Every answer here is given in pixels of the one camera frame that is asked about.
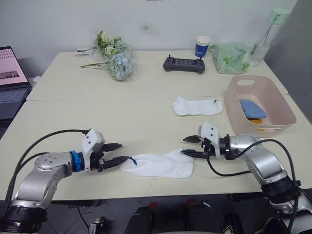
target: black game controller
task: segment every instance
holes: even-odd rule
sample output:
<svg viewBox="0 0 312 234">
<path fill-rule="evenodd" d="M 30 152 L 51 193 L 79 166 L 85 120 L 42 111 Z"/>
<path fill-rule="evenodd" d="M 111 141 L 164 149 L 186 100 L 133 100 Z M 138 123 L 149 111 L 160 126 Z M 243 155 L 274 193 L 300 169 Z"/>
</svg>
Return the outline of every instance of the black game controller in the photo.
<svg viewBox="0 0 312 234">
<path fill-rule="evenodd" d="M 205 64 L 202 59 L 181 59 L 174 57 L 167 57 L 164 62 L 165 71 L 186 71 L 197 72 L 202 74 L 205 71 Z"/>
</svg>

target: blue paper cup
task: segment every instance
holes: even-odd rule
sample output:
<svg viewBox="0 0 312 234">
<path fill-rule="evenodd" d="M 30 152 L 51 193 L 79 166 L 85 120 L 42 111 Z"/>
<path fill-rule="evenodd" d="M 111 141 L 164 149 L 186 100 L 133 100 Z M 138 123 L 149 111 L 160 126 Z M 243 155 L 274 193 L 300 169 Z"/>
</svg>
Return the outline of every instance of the blue paper cup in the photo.
<svg viewBox="0 0 312 234">
<path fill-rule="evenodd" d="M 209 43 L 211 41 L 210 37 L 198 36 L 196 37 L 195 55 L 197 57 L 205 57 Z"/>
</svg>

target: basket handle hole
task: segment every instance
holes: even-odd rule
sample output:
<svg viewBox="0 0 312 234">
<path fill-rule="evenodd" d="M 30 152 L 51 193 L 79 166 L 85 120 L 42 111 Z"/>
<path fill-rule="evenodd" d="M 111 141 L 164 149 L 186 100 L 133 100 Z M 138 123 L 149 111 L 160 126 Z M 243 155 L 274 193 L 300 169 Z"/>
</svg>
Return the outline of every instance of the basket handle hole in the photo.
<svg viewBox="0 0 312 234">
<path fill-rule="evenodd" d="M 252 79 L 242 79 L 237 82 L 237 85 L 253 85 L 254 80 Z"/>
<path fill-rule="evenodd" d="M 281 130 L 280 128 L 259 128 L 257 130 L 258 133 L 263 133 L 263 132 L 266 132 L 266 133 L 275 133 L 277 131 Z"/>
</svg>

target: pink plastic basket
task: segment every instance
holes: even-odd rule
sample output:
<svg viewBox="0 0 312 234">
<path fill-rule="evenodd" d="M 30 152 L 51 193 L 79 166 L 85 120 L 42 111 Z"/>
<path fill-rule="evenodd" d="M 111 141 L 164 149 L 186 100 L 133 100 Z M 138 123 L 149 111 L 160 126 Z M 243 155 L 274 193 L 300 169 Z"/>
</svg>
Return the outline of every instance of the pink plastic basket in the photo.
<svg viewBox="0 0 312 234">
<path fill-rule="evenodd" d="M 267 117 L 262 119 L 262 124 L 252 123 L 245 117 L 240 99 L 249 99 L 265 111 Z M 236 134 L 273 137 L 296 123 L 293 111 L 278 88 L 264 76 L 234 76 L 224 102 Z"/>
</svg>

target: green plastic bag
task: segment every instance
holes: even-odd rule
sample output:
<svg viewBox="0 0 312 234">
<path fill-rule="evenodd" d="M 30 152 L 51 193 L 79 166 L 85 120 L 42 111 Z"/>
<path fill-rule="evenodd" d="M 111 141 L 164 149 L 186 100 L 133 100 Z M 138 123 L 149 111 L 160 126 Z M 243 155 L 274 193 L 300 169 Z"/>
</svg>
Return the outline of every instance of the green plastic bag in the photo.
<svg viewBox="0 0 312 234">
<path fill-rule="evenodd" d="M 242 74 L 249 67 L 248 47 L 241 43 L 214 44 L 209 47 L 209 51 L 219 73 Z"/>
</svg>

